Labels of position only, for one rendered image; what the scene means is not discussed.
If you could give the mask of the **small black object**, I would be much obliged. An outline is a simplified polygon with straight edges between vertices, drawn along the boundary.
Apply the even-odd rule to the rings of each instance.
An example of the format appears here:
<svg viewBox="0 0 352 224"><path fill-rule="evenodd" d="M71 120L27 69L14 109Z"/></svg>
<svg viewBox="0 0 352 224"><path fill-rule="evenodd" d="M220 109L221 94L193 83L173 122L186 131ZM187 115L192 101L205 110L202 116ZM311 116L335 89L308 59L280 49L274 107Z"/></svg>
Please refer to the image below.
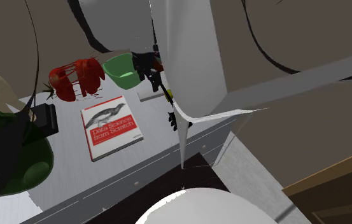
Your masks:
<svg viewBox="0 0 352 224"><path fill-rule="evenodd" d="M168 114L169 114L168 122L171 124L173 131L176 131L178 129L178 126L177 126L175 114L174 112L168 112Z"/></svg>

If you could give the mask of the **white and red book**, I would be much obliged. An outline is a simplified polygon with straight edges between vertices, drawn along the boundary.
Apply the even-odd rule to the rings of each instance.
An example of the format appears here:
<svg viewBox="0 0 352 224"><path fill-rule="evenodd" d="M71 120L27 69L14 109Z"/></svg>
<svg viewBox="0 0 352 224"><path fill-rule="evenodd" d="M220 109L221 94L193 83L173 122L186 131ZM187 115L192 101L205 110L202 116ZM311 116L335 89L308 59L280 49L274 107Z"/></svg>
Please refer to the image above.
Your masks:
<svg viewBox="0 0 352 224"><path fill-rule="evenodd" d="M81 110L91 161L98 161L144 139L124 96Z"/></svg>

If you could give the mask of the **black box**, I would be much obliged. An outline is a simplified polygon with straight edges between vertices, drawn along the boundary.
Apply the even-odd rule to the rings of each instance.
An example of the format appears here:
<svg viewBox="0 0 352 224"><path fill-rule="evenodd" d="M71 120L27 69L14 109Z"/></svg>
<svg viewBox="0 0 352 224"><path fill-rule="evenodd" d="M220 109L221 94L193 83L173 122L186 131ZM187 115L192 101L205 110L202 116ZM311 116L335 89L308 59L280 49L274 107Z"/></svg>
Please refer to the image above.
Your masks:
<svg viewBox="0 0 352 224"><path fill-rule="evenodd" d="M44 137L54 135L59 132L57 123L57 114L54 104L40 104L31 108L37 119L34 124L38 127L38 130Z"/></svg>

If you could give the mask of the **dark green round object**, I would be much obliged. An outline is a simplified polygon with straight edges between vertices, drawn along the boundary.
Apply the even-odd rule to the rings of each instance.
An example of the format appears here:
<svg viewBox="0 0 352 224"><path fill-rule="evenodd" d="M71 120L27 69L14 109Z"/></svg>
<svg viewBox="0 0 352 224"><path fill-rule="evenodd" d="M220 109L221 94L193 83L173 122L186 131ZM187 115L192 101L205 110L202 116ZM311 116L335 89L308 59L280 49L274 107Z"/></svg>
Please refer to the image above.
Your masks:
<svg viewBox="0 0 352 224"><path fill-rule="evenodd" d="M11 123L14 119L16 119L16 114L0 112L0 128ZM14 173L0 191L0 197L21 193L40 185L49 176L52 169L52 147L47 137L39 132L33 122L18 157Z"/></svg>

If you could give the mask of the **brown wooden cabinet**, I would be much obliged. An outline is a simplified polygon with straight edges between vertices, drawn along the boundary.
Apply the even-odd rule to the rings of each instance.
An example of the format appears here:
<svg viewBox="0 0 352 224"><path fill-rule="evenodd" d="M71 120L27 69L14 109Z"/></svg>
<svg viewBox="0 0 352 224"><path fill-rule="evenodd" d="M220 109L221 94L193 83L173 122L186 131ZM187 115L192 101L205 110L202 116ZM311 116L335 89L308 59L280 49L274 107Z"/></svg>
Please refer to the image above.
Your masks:
<svg viewBox="0 0 352 224"><path fill-rule="evenodd" d="M352 156L283 188L311 224L352 224Z"/></svg>

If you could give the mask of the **grey chest of drawers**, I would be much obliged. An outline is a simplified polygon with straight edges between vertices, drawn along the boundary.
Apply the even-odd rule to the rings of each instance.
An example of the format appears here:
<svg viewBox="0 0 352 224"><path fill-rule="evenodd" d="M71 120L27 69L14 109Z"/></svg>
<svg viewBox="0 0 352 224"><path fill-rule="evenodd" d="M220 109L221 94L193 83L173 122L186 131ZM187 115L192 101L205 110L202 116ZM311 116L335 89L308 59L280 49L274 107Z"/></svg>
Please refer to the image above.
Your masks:
<svg viewBox="0 0 352 224"><path fill-rule="evenodd" d="M147 185L180 162L178 135L167 119L165 97L140 101L138 89L123 90L106 79L97 95L75 102L53 99L59 132L48 138L54 152L49 177L14 195L3 224L83 224ZM143 140L96 162L90 159L81 110L123 95Z"/></svg>

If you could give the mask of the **red ribbed figure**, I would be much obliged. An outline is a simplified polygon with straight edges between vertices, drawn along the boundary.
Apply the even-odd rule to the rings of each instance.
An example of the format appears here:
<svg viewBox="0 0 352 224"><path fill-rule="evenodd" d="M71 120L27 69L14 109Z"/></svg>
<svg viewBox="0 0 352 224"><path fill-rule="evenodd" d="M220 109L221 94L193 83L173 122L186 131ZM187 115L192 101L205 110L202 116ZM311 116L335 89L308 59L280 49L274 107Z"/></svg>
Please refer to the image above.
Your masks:
<svg viewBox="0 0 352 224"><path fill-rule="evenodd" d="M86 97L87 94L93 95L98 91L101 80L105 80L105 73L95 57L78 59L52 69L48 75L48 83L44 83L47 89L43 92L50 94L48 99L56 94L63 101L74 102L74 85L79 85L82 96Z"/></svg>

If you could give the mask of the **green bowl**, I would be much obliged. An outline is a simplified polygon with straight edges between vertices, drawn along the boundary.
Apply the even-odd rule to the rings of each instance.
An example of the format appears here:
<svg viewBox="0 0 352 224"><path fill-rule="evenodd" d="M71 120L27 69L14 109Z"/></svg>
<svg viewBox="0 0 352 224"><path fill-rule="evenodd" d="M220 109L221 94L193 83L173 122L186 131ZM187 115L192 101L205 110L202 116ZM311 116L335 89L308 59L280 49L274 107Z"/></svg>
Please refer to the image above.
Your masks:
<svg viewBox="0 0 352 224"><path fill-rule="evenodd" d="M111 80L120 88L128 90L141 83L137 71L134 69L132 54L123 53L107 60L102 68Z"/></svg>

